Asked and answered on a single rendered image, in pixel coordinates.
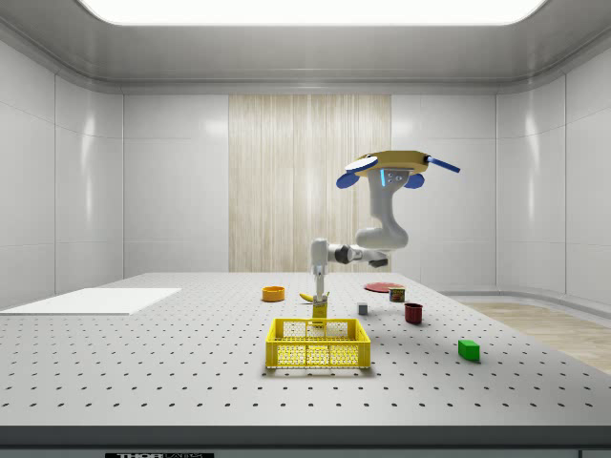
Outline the drone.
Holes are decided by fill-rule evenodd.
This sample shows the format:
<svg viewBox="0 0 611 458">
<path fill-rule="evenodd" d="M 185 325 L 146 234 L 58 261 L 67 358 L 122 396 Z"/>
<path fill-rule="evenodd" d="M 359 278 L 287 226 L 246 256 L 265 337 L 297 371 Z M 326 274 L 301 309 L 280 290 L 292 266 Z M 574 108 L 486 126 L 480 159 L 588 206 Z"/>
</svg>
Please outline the drone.
<svg viewBox="0 0 611 458">
<path fill-rule="evenodd" d="M 422 174 L 431 164 L 455 173 L 460 172 L 458 167 L 418 151 L 384 151 L 361 156 L 347 165 L 346 172 L 337 179 L 336 186 L 340 189 L 348 188 L 360 177 L 366 177 L 367 171 L 382 170 L 383 186 L 395 180 L 401 181 L 405 188 L 417 189 L 424 184 Z"/>
</svg>

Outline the white board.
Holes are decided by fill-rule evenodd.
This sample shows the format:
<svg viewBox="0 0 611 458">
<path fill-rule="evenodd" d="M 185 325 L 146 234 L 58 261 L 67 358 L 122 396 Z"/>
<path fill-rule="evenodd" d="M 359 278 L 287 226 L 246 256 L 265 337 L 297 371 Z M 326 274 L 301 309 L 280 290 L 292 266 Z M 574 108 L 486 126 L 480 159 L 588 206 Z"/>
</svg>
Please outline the white board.
<svg viewBox="0 0 611 458">
<path fill-rule="evenodd" d="M 180 288 L 85 288 L 0 311 L 0 315 L 132 315 Z"/>
</svg>

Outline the yellow basket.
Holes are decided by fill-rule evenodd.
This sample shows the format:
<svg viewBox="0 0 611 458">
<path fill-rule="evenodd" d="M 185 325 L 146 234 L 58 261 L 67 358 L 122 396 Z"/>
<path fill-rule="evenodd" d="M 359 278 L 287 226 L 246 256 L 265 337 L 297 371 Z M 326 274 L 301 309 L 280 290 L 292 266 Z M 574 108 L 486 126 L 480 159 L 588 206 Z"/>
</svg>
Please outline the yellow basket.
<svg viewBox="0 0 611 458">
<path fill-rule="evenodd" d="M 357 319 L 275 318 L 267 367 L 370 367 L 370 339 Z"/>
</svg>

